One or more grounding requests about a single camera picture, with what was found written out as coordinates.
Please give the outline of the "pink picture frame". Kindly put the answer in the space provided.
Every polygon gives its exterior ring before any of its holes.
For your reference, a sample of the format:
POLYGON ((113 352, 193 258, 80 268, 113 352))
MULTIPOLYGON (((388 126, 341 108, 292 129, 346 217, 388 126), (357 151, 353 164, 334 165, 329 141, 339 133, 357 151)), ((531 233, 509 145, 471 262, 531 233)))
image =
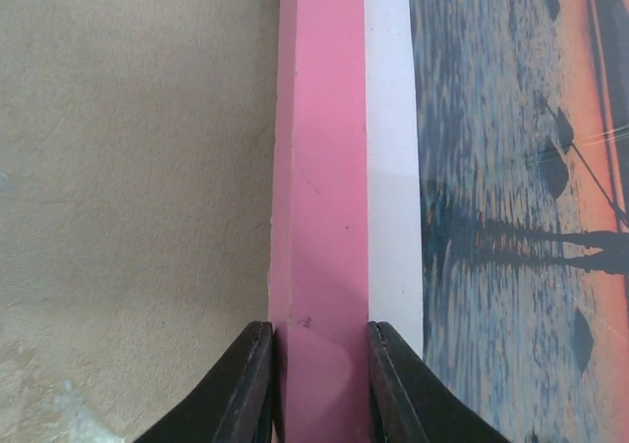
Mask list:
POLYGON ((367 442, 369 323, 424 341, 410 0, 280 0, 274 137, 278 435, 367 442))

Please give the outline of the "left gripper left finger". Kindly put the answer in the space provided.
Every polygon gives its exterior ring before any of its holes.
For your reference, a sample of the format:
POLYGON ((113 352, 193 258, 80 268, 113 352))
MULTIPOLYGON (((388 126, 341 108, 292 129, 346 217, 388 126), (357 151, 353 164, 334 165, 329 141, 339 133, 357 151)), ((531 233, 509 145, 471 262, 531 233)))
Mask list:
POLYGON ((271 441, 272 359, 272 325, 249 323, 191 393, 137 440, 271 441))

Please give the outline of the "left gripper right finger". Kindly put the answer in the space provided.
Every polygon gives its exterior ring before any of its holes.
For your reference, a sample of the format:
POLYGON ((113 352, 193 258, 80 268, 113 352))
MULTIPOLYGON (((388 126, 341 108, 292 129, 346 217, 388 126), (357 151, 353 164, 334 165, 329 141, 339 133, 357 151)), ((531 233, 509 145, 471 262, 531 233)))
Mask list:
POLYGON ((505 442, 388 322, 368 324, 372 442, 505 442))

